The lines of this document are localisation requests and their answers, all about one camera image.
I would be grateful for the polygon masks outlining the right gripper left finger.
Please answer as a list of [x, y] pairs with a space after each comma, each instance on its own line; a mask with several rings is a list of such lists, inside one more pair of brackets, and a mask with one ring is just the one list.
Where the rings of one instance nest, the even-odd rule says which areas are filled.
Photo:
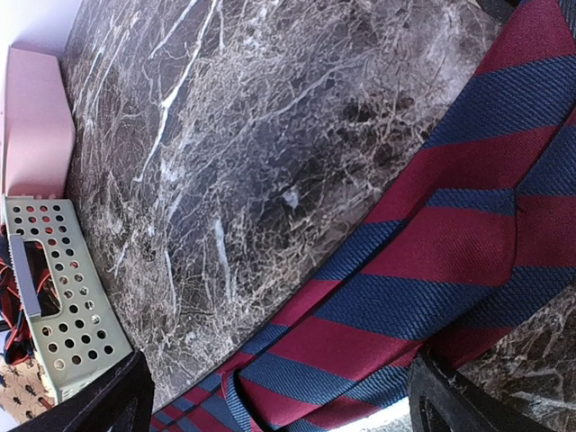
[[150, 430], [155, 384], [145, 355], [134, 351], [82, 391], [14, 430]]

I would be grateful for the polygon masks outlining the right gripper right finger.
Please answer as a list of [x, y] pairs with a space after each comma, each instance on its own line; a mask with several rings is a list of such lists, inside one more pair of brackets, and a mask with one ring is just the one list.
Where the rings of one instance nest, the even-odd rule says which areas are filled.
[[414, 431], [549, 430], [495, 400], [427, 349], [420, 350], [411, 364], [408, 394]]

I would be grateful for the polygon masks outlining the red navy striped tie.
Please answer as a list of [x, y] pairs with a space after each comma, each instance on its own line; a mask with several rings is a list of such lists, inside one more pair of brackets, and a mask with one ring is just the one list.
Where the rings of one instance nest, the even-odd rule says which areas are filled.
[[154, 431], [330, 431], [481, 355], [575, 276], [575, 4], [523, 1], [364, 221]]

